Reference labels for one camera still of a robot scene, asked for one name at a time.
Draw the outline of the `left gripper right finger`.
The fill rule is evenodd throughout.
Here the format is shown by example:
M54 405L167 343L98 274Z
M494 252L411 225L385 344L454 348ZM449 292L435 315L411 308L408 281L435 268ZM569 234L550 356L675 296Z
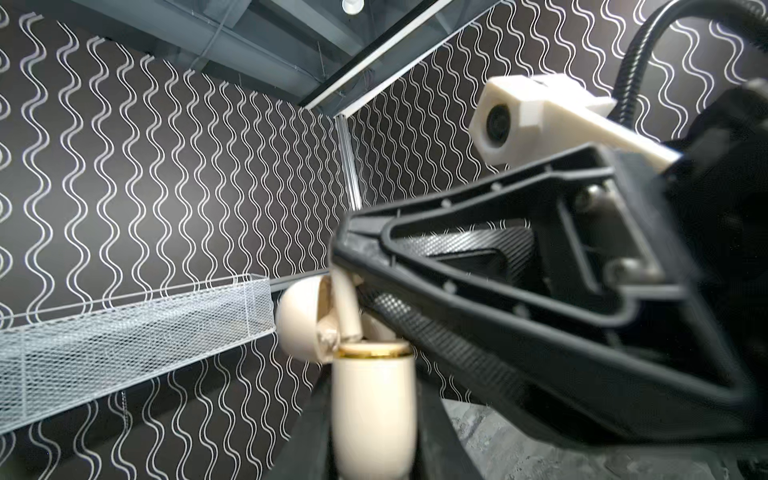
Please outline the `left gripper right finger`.
M481 479L462 446L437 387L417 370L417 451L414 479Z

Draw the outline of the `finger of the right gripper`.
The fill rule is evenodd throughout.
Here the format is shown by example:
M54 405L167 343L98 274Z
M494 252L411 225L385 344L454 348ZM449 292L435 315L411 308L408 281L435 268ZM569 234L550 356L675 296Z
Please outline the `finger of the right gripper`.
M433 315L565 329L708 329L699 271L641 155L585 145L349 214L334 261Z
M478 321L463 313L431 318L390 293L362 285L363 310L439 363L481 402L527 435L565 447L723 447L753 444L750 410L692 382L654 386L630 361L610 363L595 346L572 350L560 334L502 328L500 351L464 337Z

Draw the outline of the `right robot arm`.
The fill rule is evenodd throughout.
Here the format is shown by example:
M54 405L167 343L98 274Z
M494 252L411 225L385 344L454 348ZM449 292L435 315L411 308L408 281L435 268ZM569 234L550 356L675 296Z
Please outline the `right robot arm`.
M364 309L529 435L767 439L767 5L499 1L354 113Z

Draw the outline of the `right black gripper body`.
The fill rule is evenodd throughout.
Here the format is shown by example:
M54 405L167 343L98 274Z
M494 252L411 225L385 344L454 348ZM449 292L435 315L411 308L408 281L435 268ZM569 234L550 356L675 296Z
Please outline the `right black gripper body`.
M576 375L570 420L767 416L767 82L724 92L680 155L600 119L565 151L609 169L566 191L569 239L605 292L634 294L612 367Z

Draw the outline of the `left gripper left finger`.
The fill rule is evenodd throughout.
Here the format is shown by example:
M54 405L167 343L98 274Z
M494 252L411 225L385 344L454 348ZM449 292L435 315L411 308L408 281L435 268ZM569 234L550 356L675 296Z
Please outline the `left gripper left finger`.
M324 366L266 479L332 479L331 367Z

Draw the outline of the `cream earbud charging case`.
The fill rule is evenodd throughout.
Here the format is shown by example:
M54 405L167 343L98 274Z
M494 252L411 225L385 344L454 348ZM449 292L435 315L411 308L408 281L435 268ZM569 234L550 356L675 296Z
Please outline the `cream earbud charging case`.
M362 339L343 343L329 272L285 290L276 330L289 355L331 367L331 445L341 478L405 479L417 450L413 350L359 312Z

